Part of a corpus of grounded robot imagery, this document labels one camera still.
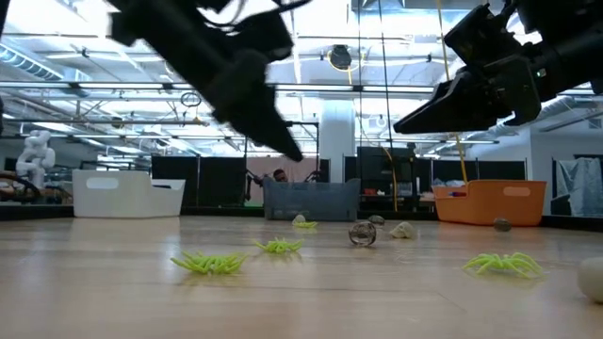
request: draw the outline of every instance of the glass ball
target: glass ball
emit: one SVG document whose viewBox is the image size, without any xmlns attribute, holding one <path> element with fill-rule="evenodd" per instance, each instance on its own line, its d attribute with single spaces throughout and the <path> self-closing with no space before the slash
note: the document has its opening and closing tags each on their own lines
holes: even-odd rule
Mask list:
<svg viewBox="0 0 603 339">
<path fill-rule="evenodd" d="M 350 241 L 356 246 L 370 246 L 377 239 L 377 229 L 371 222 L 364 221 L 350 227 Z"/>
</svg>

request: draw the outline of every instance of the white bin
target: white bin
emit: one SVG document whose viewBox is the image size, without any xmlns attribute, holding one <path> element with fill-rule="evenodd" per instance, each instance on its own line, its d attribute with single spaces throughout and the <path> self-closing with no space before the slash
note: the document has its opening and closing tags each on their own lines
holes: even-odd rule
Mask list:
<svg viewBox="0 0 603 339">
<path fill-rule="evenodd" d="M 184 191 L 185 180 L 151 180 L 143 171 L 73 171 L 73 210 L 78 218 L 179 216 Z"/>
</svg>

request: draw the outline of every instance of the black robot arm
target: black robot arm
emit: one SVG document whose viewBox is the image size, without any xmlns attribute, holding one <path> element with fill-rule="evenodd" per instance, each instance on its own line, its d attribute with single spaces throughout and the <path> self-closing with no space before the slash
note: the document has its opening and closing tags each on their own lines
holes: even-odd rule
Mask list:
<svg viewBox="0 0 603 339">
<path fill-rule="evenodd" d="M 541 42 L 521 45 L 513 38 L 506 26 L 514 12 Z M 512 113 L 506 124 L 520 125 L 564 90 L 590 82 L 595 94 L 603 91 L 603 0 L 508 0 L 498 15 L 481 5 L 444 42 L 465 66 L 397 122 L 397 132 L 486 130 Z"/>
</svg>

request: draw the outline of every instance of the gray storage bin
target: gray storage bin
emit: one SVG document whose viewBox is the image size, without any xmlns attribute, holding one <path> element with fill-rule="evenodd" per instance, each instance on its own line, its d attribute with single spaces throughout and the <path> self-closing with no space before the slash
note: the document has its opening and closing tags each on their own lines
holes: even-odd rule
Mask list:
<svg viewBox="0 0 603 339">
<path fill-rule="evenodd" d="M 277 183 L 264 179 L 266 219 L 292 220 L 303 214 L 312 221 L 355 221 L 360 179 L 345 184 Z"/>
</svg>

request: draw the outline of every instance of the floor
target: floor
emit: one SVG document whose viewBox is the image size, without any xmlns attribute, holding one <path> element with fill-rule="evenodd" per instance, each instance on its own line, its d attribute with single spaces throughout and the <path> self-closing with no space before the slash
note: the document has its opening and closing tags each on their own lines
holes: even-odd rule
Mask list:
<svg viewBox="0 0 603 339">
<path fill-rule="evenodd" d="M 347 224 L 313 233 L 260 218 L 50 219 L 0 223 L 0 338 L 603 338 L 603 305 L 576 263 L 603 234 L 416 222 L 416 240 L 356 249 Z M 305 238 L 299 255 L 252 239 Z M 239 274 L 204 277 L 181 250 L 246 251 Z M 521 250 L 542 280 L 461 270 L 482 252 Z"/>
</svg>

